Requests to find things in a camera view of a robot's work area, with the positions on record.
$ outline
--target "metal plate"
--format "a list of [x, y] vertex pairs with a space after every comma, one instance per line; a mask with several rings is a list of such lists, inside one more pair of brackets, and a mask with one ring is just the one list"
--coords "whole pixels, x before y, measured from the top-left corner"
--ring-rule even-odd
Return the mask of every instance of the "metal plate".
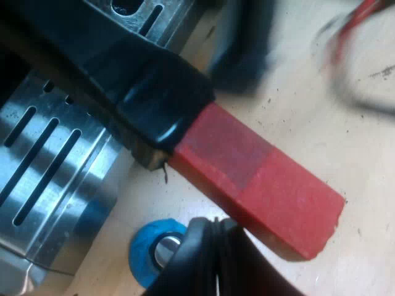
[[93, 152], [110, 139], [62, 91], [46, 92], [46, 83], [30, 73], [0, 110], [0, 245], [21, 256], [89, 169]]
[[[207, 9], [207, 4], [202, 4], [203, 1], [199, 0], [140, 0], [142, 3], [135, 13], [121, 15], [114, 10], [114, 0], [85, 1], [131, 32], [140, 34], [158, 46], [176, 53], [181, 52], [195, 25]], [[159, 7], [159, 14], [156, 15], [156, 9]], [[149, 22], [151, 25], [142, 32], [144, 25]]]

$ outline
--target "dark mark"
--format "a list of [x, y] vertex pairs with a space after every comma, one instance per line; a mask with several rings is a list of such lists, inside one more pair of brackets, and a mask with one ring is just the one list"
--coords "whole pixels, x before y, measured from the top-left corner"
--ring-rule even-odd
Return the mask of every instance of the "dark mark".
[[163, 171], [165, 172], [165, 183], [167, 184], [168, 182], [168, 176], [167, 176], [167, 171], [166, 171], [166, 163], [163, 164]]
[[383, 71], [371, 74], [371, 75], [369, 75], [369, 77], [374, 78], [374, 77], [377, 77], [379, 75], [381, 75], [383, 77], [390, 76], [392, 74], [393, 70], [395, 70], [395, 65], [388, 66]]
[[215, 26], [212, 26], [210, 31], [208, 32], [207, 36], [206, 36], [206, 40], [209, 39], [212, 35], [212, 33], [214, 33], [215, 31]]

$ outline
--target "red plastic piece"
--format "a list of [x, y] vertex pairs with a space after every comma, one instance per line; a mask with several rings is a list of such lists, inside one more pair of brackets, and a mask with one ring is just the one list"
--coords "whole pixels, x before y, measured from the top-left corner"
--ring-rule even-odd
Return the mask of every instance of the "red plastic piece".
[[308, 260], [324, 248], [344, 207], [338, 193], [215, 103], [169, 165], [259, 239], [269, 231]]

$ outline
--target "blue masking tape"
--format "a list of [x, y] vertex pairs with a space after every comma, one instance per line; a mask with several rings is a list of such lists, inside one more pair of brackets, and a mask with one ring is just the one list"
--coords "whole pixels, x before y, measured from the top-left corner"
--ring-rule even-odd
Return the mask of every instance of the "blue masking tape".
[[166, 232], [185, 234], [186, 227], [174, 219], [157, 220], [142, 227], [130, 242], [130, 271], [144, 288], [148, 288], [160, 274], [152, 262], [149, 248], [157, 237]]

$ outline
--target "table surface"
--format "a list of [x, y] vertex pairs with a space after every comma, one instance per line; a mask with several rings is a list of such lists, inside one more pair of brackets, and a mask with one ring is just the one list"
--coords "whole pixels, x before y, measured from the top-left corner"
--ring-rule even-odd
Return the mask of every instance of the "table surface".
[[[395, 120], [346, 107], [330, 88], [318, 30], [349, 13], [354, 0], [281, 0], [276, 8], [270, 70], [255, 98], [218, 95], [217, 102], [333, 189], [347, 204], [334, 236], [317, 258], [288, 262], [256, 241], [280, 273], [307, 295], [395, 295]], [[395, 94], [395, 10], [357, 31], [347, 82], [391, 103]], [[183, 56], [204, 69], [217, 17], [205, 15]], [[122, 194], [65, 296], [140, 295], [128, 267], [133, 234], [151, 221], [172, 217], [226, 217], [177, 172], [148, 172], [131, 163]]]

